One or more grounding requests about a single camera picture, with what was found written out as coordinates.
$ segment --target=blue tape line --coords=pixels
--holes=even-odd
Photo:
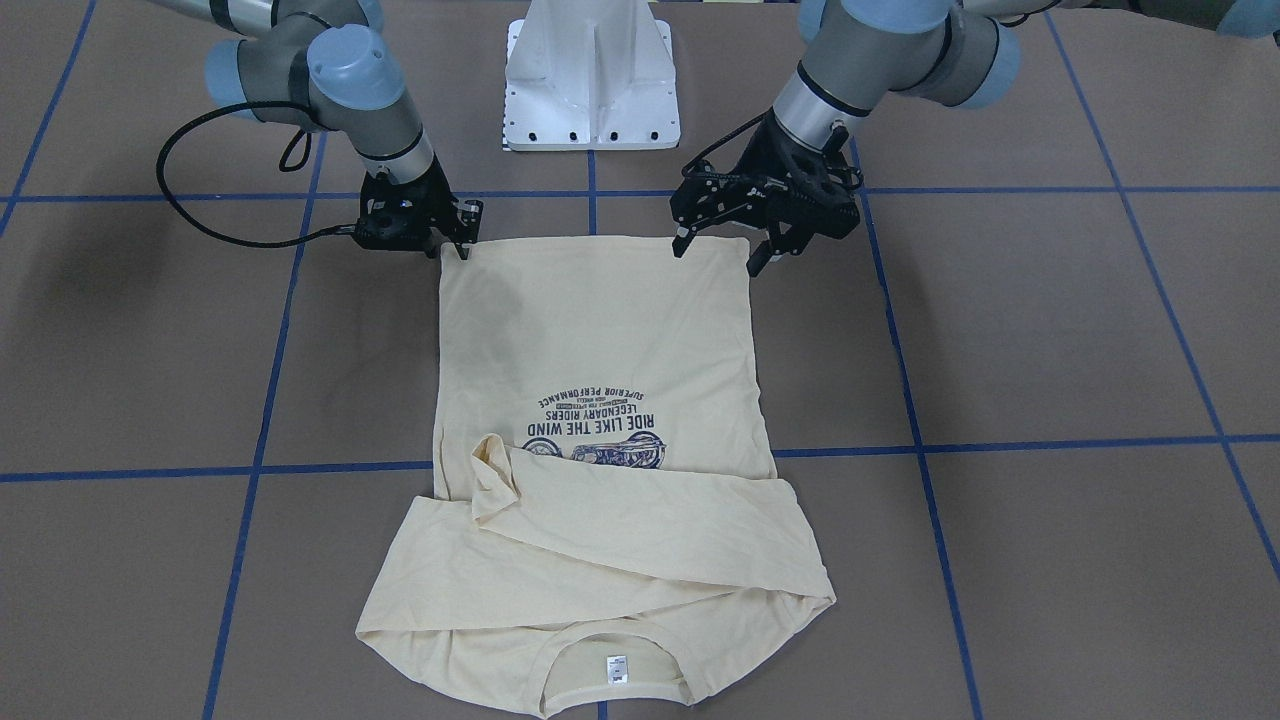
[[[228,468],[145,468],[137,470],[56,470],[49,473],[0,473],[5,483],[56,483],[67,480],[141,480],[147,478],[210,478],[247,475],[248,465]]]
[[[430,460],[390,462],[320,462],[303,465],[262,465],[264,475],[311,475],[319,473],[380,473],[388,470],[430,470]]]
[[[865,457],[873,455],[915,455],[914,445],[890,445],[878,447],[797,447],[794,450],[774,450],[774,457]]]
[[[384,473],[399,470],[430,470],[430,460],[389,460],[367,462],[303,462],[294,465],[262,465],[260,475],[314,475],[325,473]],[[250,475],[252,465],[227,465],[209,468],[137,468],[124,470],[52,470],[40,473],[0,473],[4,483],[55,483],[70,480],[142,480],[148,478],[218,478]]]
[[[1276,557],[1275,544],[1271,542],[1271,536],[1267,533],[1266,524],[1262,521],[1262,515],[1258,512],[1257,505],[1253,502],[1253,493],[1249,492],[1249,484],[1244,480],[1244,474],[1240,473],[1240,466],[1235,460],[1235,451],[1231,450],[1231,443],[1226,437],[1226,432],[1222,428],[1222,420],[1219,418],[1217,409],[1213,407],[1213,398],[1210,397],[1208,386],[1204,383],[1204,377],[1201,374],[1199,365],[1196,363],[1196,356],[1192,354],[1190,343],[1187,341],[1187,334],[1183,332],[1183,325],[1178,320],[1178,314],[1174,311],[1174,304],[1169,297],[1169,292],[1165,290],[1165,283],[1160,278],[1160,270],[1156,268],[1155,256],[1151,254],[1151,247],[1147,245],[1147,237],[1142,232],[1142,225],[1138,223],[1138,215],[1133,210],[1133,204],[1129,201],[1129,193],[1120,182],[1120,173],[1116,172],[1115,163],[1111,159],[1111,152],[1107,150],[1107,143],[1102,140],[1102,131],[1098,128],[1097,119],[1093,117],[1093,110],[1089,108],[1089,101],[1084,97],[1084,87],[1080,85],[1079,77],[1075,74],[1075,68],[1071,65],[1071,59],[1066,54],[1066,46],[1062,44],[1062,37],[1057,32],[1057,26],[1053,24],[1053,18],[1044,14],[1044,22],[1048,24],[1050,33],[1053,36],[1053,42],[1057,45],[1057,51],[1062,56],[1062,64],[1066,65],[1066,74],[1071,78],[1071,85],[1075,87],[1075,95],[1080,100],[1080,106],[1084,109],[1084,117],[1089,120],[1089,127],[1093,129],[1093,138],[1098,143],[1098,150],[1102,152],[1102,159],[1106,161],[1107,172],[1111,173],[1111,179],[1115,182],[1116,192],[1120,193],[1120,201],[1124,204],[1124,211],[1129,217],[1129,225],[1133,228],[1133,234],[1138,240],[1138,247],[1142,250],[1142,258],[1147,263],[1147,270],[1151,273],[1151,279],[1156,284],[1156,291],[1160,293],[1160,301],[1165,306],[1165,314],[1169,315],[1169,323],[1174,328],[1174,334],[1178,336],[1178,345],[1183,350],[1183,356],[1187,359],[1187,366],[1190,368],[1192,378],[1196,380],[1196,388],[1199,391],[1201,400],[1204,402],[1204,410],[1208,411],[1210,421],[1213,424],[1213,432],[1217,434],[1217,439],[1222,446],[1222,454],[1226,456],[1226,462],[1231,468],[1231,475],[1235,477],[1235,484],[1240,491],[1240,497],[1244,500],[1245,507],[1249,510],[1249,516],[1253,519],[1253,527],[1258,533],[1258,539],[1262,542],[1262,548],[1266,551],[1267,560],[1271,561],[1271,571],[1275,574],[1276,580],[1280,580],[1280,557]]]
[[[1060,195],[1070,192],[1115,192],[1114,187],[868,187],[869,195]]]
[[[1140,193],[1267,193],[1280,192],[1280,186],[1143,186],[1125,187]],[[1115,187],[1044,186],[1044,187],[870,187],[869,195],[1060,195],[1110,193]],[[671,190],[460,190],[466,197],[671,197]],[[220,200],[307,200],[306,192],[202,192],[178,195],[180,201],[205,202]],[[358,200],[358,192],[316,192],[316,200]],[[157,193],[137,195],[22,195],[0,199],[0,202],[163,202]]]
[[[1280,442],[1280,434],[1226,436],[1226,439],[1238,443]]]
[[[1125,192],[1203,192],[1206,195],[1215,192],[1280,192],[1280,184],[1202,184],[1202,186],[1125,186]]]
[[[595,187],[595,150],[586,151],[586,188],[588,188],[588,204],[586,204],[586,233],[596,234],[596,196],[599,191]]]
[[[311,211],[315,208],[315,192],[320,183],[320,168],[324,165],[326,135],[320,136],[316,145],[316,163],[311,169],[311,187],[307,205],[302,211],[302,225],[298,234],[311,232]],[[289,288],[284,295],[284,311],[280,315],[280,332],[275,341],[275,357],[271,361],[271,378],[266,384],[266,400],[262,404],[262,425],[253,450],[253,471],[244,491],[244,509],[241,512],[239,533],[236,538],[236,555],[232,560],[232,573],[227,582],[227,598],[223,602],[223,618],[218,626],[218,644],[214,648],[214,662],[209,671],[209,688],[205,692],[205,711],[202,720],[214,719],[218,703],[218,688],[223,676],[223,662],[227,660],[227,641],[230,637],[232,616],[236,612],[236,596],[239,592],[241,571],[244,568],[244,551],[248,547],[250,525],[253,523],[253,505],[257,501],[257,484],[262,474],[262,459],[266,456],[266,439],[271,432],[271,414],[275,409],[275,393],[280,383],[280,366],[284,364],[284,346],[289,338],[289,311],[293,307],[293,292],[298,286],[298,270],[306,254],[306,245],[300,245],[293,252],[293,268],[289,270]]]
[[[854,165],[860,165],[858,143],[849,142]],[[938,553],[938,566],[942,570],[942,583],[946,587],[947,605],[951,609],[951,624],[955,628],[956,647],[960,651],[960,664],[964,667],[965,685],[969,689],[969,706],[973,710],[974,720],[983,720],[982,700],[978,694],[978,680],[973,670],[973,660],[969,655],[969,639],[964,629],[964,618],[960,614],[960,598],[955,588],[955,578],[951,573],[951,556],[947,552],[946,536],[942,532],[942,519],[938,515],[938,503],[933,492],[933,478],[929,474],[928,455],[924,452],[924,441],[920,434],[920,421],[915,413],[915,400],[911,395],[911,379],[906,372],[906,355],[902,352],[902,341],[897,332],[897,320],[893,315],[893,299],[888,290],[888,278],[884,274],[884,260],[881,255],[879,237],[876,232],[876,218],[872,215],[870,195],[867,188],[859,190],[863,200],[863,213],[867,223],[867,236],[870,241],[872,259],[876,263],[876,279],[879,281],[881,291],[884,295],[884,319],[888,323],[890,340],[893,342],[893,354],[897,356],[897,370],[902,379],[902,400],[906,404],[906,419],[911,425],[911,443],[915,452],[915,461],[920,470],[920,484],[924,489],[924,501],[929,509],[929,524],[933,528],[933,543]]]
[[[27,150],[27,159],[23,160],[22,170],[18,173],[18,182],[14,183],[13,192],[9,193],[9,201],[5,202],[4,215],[0,215],[0,237],[4,236],[5,228],[9,227],[9,218],[13,217],[17,199],[22,196],[22,186],[27,184],[27,176],[31,174],[31,167],[36,163],[36,154],[40,152],[40,145],[45,141],[49,123],[54,119],[54,110],[58,109],[58,102],[63,99],[63,91],[67,90],[67,81],[72,77],[72,68],[76,67],[76,58],[79,56],[81,46],[84,44],[84,35],[88,32],[88,23],[93,19],[93,10],[96,8],[97,0],[90,0],[88,5],[84,6],[84,17],[81,19],[81,27],[76,33],[76,42],[72,45],[70,55],[67,56],[67,64],[63,65],[63,74],[58,78],[58,86],[54,88],[52,97],[49,99],[49,106],[45,108],[45,117],[40,119],[40,128],[36,131],[36,137],[32,138],[31,147]]]
[[[948,455],[960,452],[1025,452],[1036,450],[1100,450],[1110,447],[1169,447],[1188,445],[1217,445],[1216,436],[1189,437],[1148,437],[1148,438],[1102,438],[1066,441],[1021,441],[1021,442],[966,442],[947,445],[925,445],[929,455]]]
[[[1280,433],[1257,433],[1226,436],[1233,445],[1280,445]],[[1100,438],[1100,439],[1047,439],[1018,442],[973,442],[925,445],[925,455],[955,455],[964,452],[1033,452],[1055,450],[1106,450],[1125,447],[1185,447],[1196,445],[1219,445],[1217,436],[1187,437],[1148,437],[1148,438]],[[868,457],[882,455],[915,455],[914,445],[860,446],[860,447],[795,447],[774,450],[777,459],[806,457]],[[379,473],[431,470],[430,460],[383,460],[364,462],[302,462],[292,465],[262,465],[259,474],[269,475],[308,475],[326,473]],[[227,465],[209,468],[140,468],[125,470],[52,470],[38,473],[0,473],[4,483],[41,483],[67,480],[137,480],[148,478],[209,478],[248,475],[252,465]]]

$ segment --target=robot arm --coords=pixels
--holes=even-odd
[[[814,234],[845,237],[860,220],[861,183],[842,147],[887,92],[948,108],[984,108],[1012,85],[1018,38],[996,18],[1062,8],[1125,8],[1220,33],[1280,29],[1280,0],[803,0],[809,47],[763,115],[684,168],[671,197],[676,256],[701,229],[736,222],[768,231],[748,263],[799,255]],[[707,156],[758,124],[741,159],[717,173]]]
[[[305,132],[343,131],[367,170],[356,242],[435,256],[444,240],[466,256],[483,213],[453,197],[440,161],[378,29],[376,0],[151,0],[255,37],[214,46],[205,82],[219,106],[280,102],[306,108],[237,111]]]

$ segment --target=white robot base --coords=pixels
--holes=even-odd
[[[507,32],[503,147],[680,143],[671,26],[644,0],[532,0]]]

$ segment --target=tag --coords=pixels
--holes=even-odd
[[[611,655],[604,662],[604,669],[609,675],[611,685],[620,685],[627,682],[627,656]]]

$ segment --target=neckline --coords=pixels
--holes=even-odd
[[[543,643],[539,648],[538,656],[534,659],[534,664],[529,670],[529,679],[525,683],[524,702],[522,705],[534,712],[539,717],[547,717],[545,707],[545,692],[547,682],[550,679],[552,666],[556,660],[564,651],[564,648],[571,644],[590,638],[593,635],[603,634],[620,634],[620,635],[632,635],[637,638],[646,639],[663,652],[669,655],[672,660],[676,661],[676,666],[680,669],[680,674],[685,678],[685,684],[689,687],[689,693],[691,697],[690,702],[698,702],[710,694],[710,685],[707,683],[705,678],[698,673],[698,664],[692,659],[692,653],[673,633],[667,632],[667,629],[650,623],[648,620],[640,620],[636,618],[622,618],[616,620],[590,620],[586,623],[575,623],[561,632],[556,633]],[[641,691],[637,694],[625,693],[625,688],[618,688],[618,693],[600,693],[612,694],[612,697],[599,697],[598,700],[622,700],[623,697],[662,697],[663,700],[672,700],[667,696],[655,696],[654,693],[643,692],[649,684],[635,684],[631,691]],[[566,706],[562,710],[573,707],[576,705],[582,705],[585,702],[591,702],[591,700],[584,700],[582,702],[575,702],[573,705]]]

